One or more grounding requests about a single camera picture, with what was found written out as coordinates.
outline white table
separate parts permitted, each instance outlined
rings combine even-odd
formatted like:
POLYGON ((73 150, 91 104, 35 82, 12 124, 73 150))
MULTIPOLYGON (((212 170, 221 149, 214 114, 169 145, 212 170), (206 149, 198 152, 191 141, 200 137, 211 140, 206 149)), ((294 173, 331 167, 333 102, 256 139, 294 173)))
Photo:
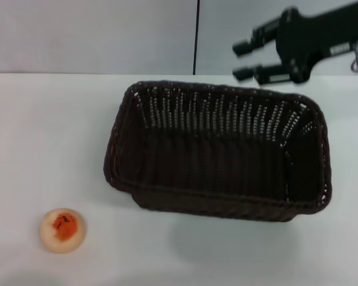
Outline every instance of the white table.
POLYGON ((104 153, 124 91, 150 79, 237 84, 0 74, 0 286, 358 285, 358 76, 271 87, 314 99, 329 128, 331 204, 289 223, 150 212, 107 184, 104 153), (39 242, 38 223, 58 207, 87 220, 70 254, 39 242))

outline wicker basket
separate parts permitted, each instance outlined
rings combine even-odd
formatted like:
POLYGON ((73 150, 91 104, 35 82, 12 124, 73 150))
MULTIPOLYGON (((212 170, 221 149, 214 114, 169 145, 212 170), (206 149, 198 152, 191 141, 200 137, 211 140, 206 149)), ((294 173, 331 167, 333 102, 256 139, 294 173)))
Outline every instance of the wicker basket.
POLYGON ((104 174, 147 209, 286 222, 331 199, 327 133, 301 95, 139 82, 125 93, 104 174))

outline white wall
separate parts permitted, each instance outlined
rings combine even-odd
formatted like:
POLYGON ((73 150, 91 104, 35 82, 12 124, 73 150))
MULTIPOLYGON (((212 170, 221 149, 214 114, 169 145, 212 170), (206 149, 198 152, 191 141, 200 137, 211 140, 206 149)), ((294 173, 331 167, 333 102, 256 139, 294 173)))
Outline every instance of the white wall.
MULTIPOLYGON (((354 0, 202 0, 196 74, 231 74, 236 67, 279 63, 275 44, 237 59, 236 42, 250 38, 253 28, 281 15, 289 6, 305 15, 320 14, 354 0)), ((322 61, 312 74, 352 74, 354 55, 322 61)))
POLYGON ((194 0, 0 0, 0 72, 192 74, 194 0))

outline robotic arm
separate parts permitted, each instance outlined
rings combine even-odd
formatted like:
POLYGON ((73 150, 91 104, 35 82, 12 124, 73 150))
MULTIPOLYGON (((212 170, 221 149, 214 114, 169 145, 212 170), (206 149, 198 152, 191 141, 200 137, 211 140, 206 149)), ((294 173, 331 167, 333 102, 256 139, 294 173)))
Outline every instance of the robotic arm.
POLYGON ((351 69, 358 73, 358 2, 312 18, 289 8, 279 18, 255 29, 249 42, 234 45, 233 51, 240 57, 271 41, 276 41, 282 63, 235 70, 237 80, 254 77, 260 85, 303 83, 320 60, 352 51, 356 60, 351 69))

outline brown wicker basket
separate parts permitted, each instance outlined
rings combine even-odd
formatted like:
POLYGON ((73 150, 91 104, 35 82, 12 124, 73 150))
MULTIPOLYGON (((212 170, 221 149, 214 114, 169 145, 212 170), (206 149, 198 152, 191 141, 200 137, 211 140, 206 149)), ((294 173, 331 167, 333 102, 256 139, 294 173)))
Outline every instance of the brown wicker basket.
POLYGON ((119 108, 104 174, 147 209, 286 222, 331 199, 327 134, 301 95, 139 82, 119 108))

